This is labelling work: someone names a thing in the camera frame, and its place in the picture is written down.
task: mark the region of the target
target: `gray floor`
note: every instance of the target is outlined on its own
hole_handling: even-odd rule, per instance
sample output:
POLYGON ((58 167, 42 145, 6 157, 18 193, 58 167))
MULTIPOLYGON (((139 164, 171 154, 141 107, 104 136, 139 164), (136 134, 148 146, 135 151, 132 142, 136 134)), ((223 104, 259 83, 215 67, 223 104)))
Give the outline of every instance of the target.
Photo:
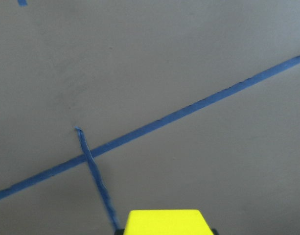
MULTIPOLYGON (((300 55, 300 1, 0 0, 0 190, 300 55)), ((122 225, 199 209, 300 235, 300 65, 96 159, 122 225)), ((111 235, 82 164, 0 200, 0 235, 111 235)))

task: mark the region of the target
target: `bright yellow block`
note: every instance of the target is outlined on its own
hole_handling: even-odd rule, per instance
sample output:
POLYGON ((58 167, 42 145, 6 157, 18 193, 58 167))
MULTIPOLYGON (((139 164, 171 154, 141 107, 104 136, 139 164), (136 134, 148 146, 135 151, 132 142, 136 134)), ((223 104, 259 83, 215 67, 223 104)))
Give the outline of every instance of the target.
POLYGON ((213 235, 198 210, 131 211, 124 235, 213 235))

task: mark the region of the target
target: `concrete floor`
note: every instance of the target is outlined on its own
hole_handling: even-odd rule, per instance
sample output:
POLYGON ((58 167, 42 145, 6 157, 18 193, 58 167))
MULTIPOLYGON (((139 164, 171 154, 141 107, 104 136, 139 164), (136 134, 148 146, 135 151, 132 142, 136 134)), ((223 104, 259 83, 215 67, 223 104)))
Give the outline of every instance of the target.
MULTIPOLYGON (((300 55, 300 1, 0 0, 0 190, 300 55)), ((121 224, 199 209, 300 235, 300 65, 95 159, 121 224)), ((112 235, 86 164, 0 200, 0 235, 112 235)))

